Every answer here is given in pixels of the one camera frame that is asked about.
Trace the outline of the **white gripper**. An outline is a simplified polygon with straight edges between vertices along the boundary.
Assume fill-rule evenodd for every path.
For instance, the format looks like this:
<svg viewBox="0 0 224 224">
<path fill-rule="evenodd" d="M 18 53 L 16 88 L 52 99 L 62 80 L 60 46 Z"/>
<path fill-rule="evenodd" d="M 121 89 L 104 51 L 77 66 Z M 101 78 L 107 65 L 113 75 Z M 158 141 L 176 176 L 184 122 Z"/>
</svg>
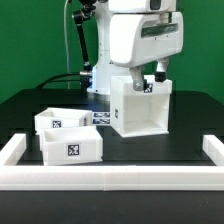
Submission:
<svg viewBox="0 0 224 224">
<path fill-rule="evenodd" d="M 164 82 L 168 56 L 179 53 L 182 47 L 183 16 L 180 12 L 115 14 L 110 21 L 111 60 L 116 66 L 131 68 L 135 91 L 144 90 L 144 75 L 140 65 L 159 59 L 155 81 Z"/>
</svg>

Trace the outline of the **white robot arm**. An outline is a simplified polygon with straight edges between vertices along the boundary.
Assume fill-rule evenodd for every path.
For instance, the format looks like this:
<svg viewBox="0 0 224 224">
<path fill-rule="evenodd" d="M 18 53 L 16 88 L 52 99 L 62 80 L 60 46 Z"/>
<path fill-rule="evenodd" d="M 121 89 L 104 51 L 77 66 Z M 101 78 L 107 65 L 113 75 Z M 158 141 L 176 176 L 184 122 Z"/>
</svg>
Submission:
<svg viewBox="0 0 224 224">
<path fill-rule="evenodd" d="M 166 80 L 169 57 L 183 47 L 177 0 L 98 0 L 98 61 L 88 91 L 108 97 L 113 76 L 129 76 L 136 91 L 146 82 L 142 66 L 156 62 L 155 80 Z"/>
</svg>

